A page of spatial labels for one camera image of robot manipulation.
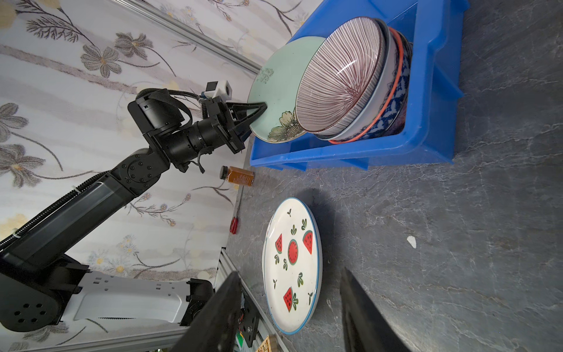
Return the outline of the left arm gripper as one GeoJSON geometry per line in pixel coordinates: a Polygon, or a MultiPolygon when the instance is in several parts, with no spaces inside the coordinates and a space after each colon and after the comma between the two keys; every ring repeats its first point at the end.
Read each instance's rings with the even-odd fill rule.
{"type": "Polygon", "coordinates": [[[144,164],[149,173],[163,173],[171,166],[185,172],[195,164],[203,173],[202,156],[220,148],[236,155],[246,148],[246,132],[267,108],[264,102],[226,102],[191,92],[144,89],[127,110],[148,149],[134,154],[137,163],[130,169],[144,164]]]}

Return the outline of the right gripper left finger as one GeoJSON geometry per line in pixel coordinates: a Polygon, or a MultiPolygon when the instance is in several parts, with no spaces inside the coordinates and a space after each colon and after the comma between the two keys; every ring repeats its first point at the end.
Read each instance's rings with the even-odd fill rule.
{"type": "Polygon", "coordinates": [[[241,313],[241,296],[240,275],[233,271],[171,352],[232,351],[241,313]]]}

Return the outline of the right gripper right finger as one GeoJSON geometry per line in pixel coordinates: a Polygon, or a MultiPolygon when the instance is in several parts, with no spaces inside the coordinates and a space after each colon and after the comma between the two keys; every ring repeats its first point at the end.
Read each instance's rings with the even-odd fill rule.
{"type": "Polygon", "coordinates": [[[347,268],[340,281],[346,351],[408,351],[368,294],[347,268]]]}

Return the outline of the green floral plate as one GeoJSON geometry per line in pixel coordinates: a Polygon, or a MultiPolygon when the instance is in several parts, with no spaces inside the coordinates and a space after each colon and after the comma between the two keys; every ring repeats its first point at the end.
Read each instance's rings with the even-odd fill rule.
{"type": "Polygon", "coordinates": [[[280,144],[306,133],[297,119],[296,96],[309,62],[324,42],[322,37],[299,38],[281,47],[264,64],[248,97],[250,104],[267,105],[251,124],[256,138],[280,144]]]}

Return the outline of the pink glass small plate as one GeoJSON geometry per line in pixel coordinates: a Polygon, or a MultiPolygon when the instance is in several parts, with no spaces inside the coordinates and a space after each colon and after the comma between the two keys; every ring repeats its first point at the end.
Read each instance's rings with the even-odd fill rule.
{"type": "Polygon", "coordinates": [[[353,18],[315,52],[296,96],[303,130],[339,134],[362,112],[378,85],[388,54],[388,31],[375,18],[353,18]]]}

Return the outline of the watermelon pattern plate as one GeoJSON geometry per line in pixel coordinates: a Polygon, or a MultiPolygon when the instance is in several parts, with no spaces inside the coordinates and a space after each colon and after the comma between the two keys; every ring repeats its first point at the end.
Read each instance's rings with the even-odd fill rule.
{"type": "Polygon", "coordinates": [[[300,332],[318,304],[323,278],[320,233],[310,208],[290,197],[276,209],[262,249],[268,311],[281,333],[300,332]]]}

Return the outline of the red patterned bowl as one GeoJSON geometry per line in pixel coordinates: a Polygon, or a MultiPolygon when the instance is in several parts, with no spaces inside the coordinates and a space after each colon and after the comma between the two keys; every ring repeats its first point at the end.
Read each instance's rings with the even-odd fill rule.
{"type": "Polygon", "coordinates": [[[342,133],[329,139],[333,145],[355,142],[368,135],[394,104],[392,101],[403,73],[405,53],[400,34],[391,27],[387,29],[391,39],[390,50],[378,85],[360,115],[342,133]]]}

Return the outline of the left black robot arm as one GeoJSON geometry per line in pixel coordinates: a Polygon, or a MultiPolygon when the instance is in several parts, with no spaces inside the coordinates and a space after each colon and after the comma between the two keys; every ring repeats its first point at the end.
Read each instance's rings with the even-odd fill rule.
{"type": "Polygon", "coordinates": [[[4,328],[29,332],[57,325],[72,300],[103,281],[67,251],[171,167],[185,172],[222,146],[241,152],[251,124],[267,109],[264,102],[236,103],[211,90],[198,96],[202,119],[194,121],[182,96],[177,90],[142,90],[128,111],[147,147],[86,180],[1,242],[4,328]]]}

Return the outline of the blue plastic bin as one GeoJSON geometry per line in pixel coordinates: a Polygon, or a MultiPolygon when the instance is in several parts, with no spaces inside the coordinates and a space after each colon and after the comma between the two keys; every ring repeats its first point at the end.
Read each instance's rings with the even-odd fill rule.
{"type": "Polygon", "coordinates": [[[455,151],[458,87],[467,1],[323,1],[294,39],[328,37],[346,20],[380,18],[413,43],[406,124],[392,136],[343,145],[306,134],[292,142],[255,139],[252,167],[306,171],[314,168],[435,164],[450,162],[455,151]]]}

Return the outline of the brown spice jar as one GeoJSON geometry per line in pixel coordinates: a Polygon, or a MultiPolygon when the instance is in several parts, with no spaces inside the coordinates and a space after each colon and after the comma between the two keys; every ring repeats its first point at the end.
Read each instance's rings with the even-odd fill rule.
{"type": "Polygon", "coordinates": [[[255,181],[255,173],[242,168],[223,166],[219,178],[239,186],[252,186],[255,181]]]}

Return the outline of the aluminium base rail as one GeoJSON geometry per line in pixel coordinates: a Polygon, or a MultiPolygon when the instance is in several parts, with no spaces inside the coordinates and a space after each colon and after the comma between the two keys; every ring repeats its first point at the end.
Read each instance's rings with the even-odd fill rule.
{"type": "MultiPolygon", "coordinates": [[[[236,267],[229,258],[226,248],[221,249],[218,265],[212,270],[211,277],[215,288],[218,288],[227,278],[227,274],[235,271],[236,267]]],[[[180,277],[179,271],[144,270],[131,271],[137,279],[154,279],[153,281],[171,282],[180,277]]],[[[278,351],[296,351],[286,338],[277,333],[273,324],[265,317],[265,313],[258,307],[256,299],[249,292],[246,283],[242,281],[243,293],[247,294],[247,301],[258,311],[259,323],[256,339],[252,347],[234,348],[235,351],[256,351],[267,337],[275,337],[278,351]]],[[[10,344],[7,351],[156,351],[171,350],[172,346],[186,332],[187,328],[173,327],[171,324],[157,323],[156,320],[102,320],[92,319],[77,323],[61,323],[55,327],[41,328],[37,331],[23,333],[16,341],[20,349],[16,350],[16,343],[10,344]]]]}

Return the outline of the red handled scissors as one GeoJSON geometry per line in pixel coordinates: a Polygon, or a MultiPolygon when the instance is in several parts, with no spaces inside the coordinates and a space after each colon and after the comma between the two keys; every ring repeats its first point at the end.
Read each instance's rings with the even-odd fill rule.
{"type": "Polygon", "coordinates": [[[237,231],[238,231],[240,207],[241,207],[241,203],[242,203],[242,199],[243,199],[243,192],[244,192],[244,187],[241,186],[238,190],[238,196],[237,196],[236,204],[235,204],[235,211],[234,211],[233,218],[232,218],[232,221],[231,221],[231,224],[230,224],[230,235],[236,235],[237,231]]]}

